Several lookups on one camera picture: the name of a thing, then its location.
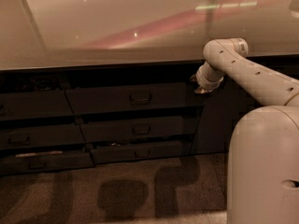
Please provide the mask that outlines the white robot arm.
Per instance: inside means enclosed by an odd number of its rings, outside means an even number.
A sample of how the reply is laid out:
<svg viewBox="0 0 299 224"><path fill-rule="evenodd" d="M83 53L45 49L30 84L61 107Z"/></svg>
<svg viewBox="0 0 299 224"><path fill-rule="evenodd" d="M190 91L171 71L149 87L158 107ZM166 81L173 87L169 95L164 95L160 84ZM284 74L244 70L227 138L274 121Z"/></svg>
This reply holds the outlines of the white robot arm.
<svg viewBox="0 0 299 224"><path fill-rule="evenodd" d="M242 38L212 40L192 80L197 93L225 76L262 106L233 131L227 171L227 224L299 224L299 82L247 59Z"/></svg>

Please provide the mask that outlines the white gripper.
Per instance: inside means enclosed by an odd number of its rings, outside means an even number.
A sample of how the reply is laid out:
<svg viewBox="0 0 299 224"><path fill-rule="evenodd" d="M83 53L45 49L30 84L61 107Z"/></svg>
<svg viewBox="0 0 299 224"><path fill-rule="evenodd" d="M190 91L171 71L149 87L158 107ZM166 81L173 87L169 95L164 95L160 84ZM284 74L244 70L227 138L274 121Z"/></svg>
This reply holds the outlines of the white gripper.
<svg viewBox="0 0 299 224"><path fill-rule="evenodd" d="M216 90L223 81L224 73L214 69L209 63L199 67L196 74L191 75L190 82L197 82L198 88L194 91L197 94L206 94Z"/></svg>

